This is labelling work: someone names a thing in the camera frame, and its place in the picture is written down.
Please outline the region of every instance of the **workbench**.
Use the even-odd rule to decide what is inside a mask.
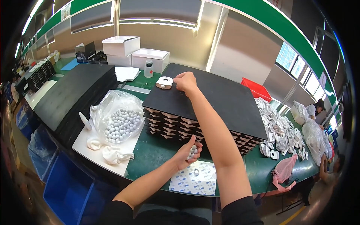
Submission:
[[[65,61],[69,62],[72,59],[73,58],[60,59],[54,66],[56,72],[66,76],[66,71],[59,71],[59,69],[62,68],[62,66],[65,64]],[[141,71],[139,76],[134,81],[127,82],[123,89],[117,88],[117,90],[123,90],[137,96],[141,100],[145,100],[147,94],[150,92],[160,76],[161,74],[154,73],[152,78],[145,78],[144,71]],[[53,76],[51,78],[51,80],[54,81],[59,79],[61,79],[61,77]],[[293,123],[294,127],[301,131],[301,126],[294,121],[290,111],[285,116]],[[145,129],[143,129],[134,147],[135,159],[129,161],[126,168],[127,175],[125,178],[134,181],[137,178],[158,168],[164,162],[169,160],[177,152],[181,145],[182,144],[180,143],[174,143],[170,140],[161,139],[156,136],[146,134]],[[293,178],[298,179],[299,182],[319,172],[319,168],[315,164],[308,147],[305,146],[305,149],[309,152],[309,159],[301,160],[299,158],[293,168]],[[84,156],[84,154],[81,154],[81,150],[75,149],[75,151]],[[271,184],[271,171],[282,159],[288,158],[290,156],[292,156],[292,154],[287,153],[285,156],[280,154],[279,160],[273,160],[270,157],[266,157],[261,154],[258,145],[249,151],[247,155],[243,156],[246,172],[253,194],[270,192],[276,189],[276,187]],[[212,162],[210,153],[208,151],[203,151],[199,160]],[[170,180],[161,189],[168,190],[169,184]],[[220,196],[218,186],[216,186],[215,196]]]

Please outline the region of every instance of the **woman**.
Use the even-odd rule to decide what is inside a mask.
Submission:
[[[252,197],[250,183],[246,174],[241,154],[234,139],[216,111],[196,85],[192,72],[184,72],[174,78],[176,88],[184,91],[190,99],[196,118],[206,139],[209,152],[217,173],[222,207],[222,224],[263,224],[260,220]],[[193,159],[186,160],[191,146],[196,145],[199,153]],[[165,207],[146,209],[142,206],[138,215],[133,218],[134,207],[152,196],[175,173],[183,170],[200,157],[202,144],[195,142],[193,135],[190,141],[178,152],[154,171],[132,182],[105,206],[98,221],[99,224],[197,224],[212,223],[212,214],[194,215],[192,211],[170,211]]]
[[[315,120],[316,116],[321,113],[323,110],[326,111],[324,107],[324,101],[322,99],[319,99],[317,103],[308,105],[305,107],[307,110],[307,113],[309,114],[309,118]]]

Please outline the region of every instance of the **cap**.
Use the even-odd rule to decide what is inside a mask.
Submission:
[[[323,101],[322,99],[319,99],[319,100],[318,100],[318,106],[321,107],[321,108],[323,108],[323,110],[326,111],[325,106],[324,106],[324,101]]]

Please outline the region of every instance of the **white shirt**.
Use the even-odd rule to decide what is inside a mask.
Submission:
[[[315,116],[315,112],[316,112],[316,109],[315,109],[315,106],[313,104],[311,105],[308,105],[305,107],[306,110],[307,110],[307,113],[309,114],[309,118],[310,116],[314,116],[315,119],[316,119],[316,116]]]
[[[13,95],[14,101],[17,103],[19,100],[19,93],[15,89],[15,82],[12,82],[11,84],[11,94]]]

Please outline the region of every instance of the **sign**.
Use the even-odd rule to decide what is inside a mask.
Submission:
[[[320,76],[320,79],[319,79],[319,83],[320,83],[320,86],[325,89],[325,84],[326,84],[326,74],[323,72]]]
[[[71,6],[71,3],[64,5],[61,8],[61,21],[63,21],[64,19],[66,19],[67,17],[70,16],[70,6]]]

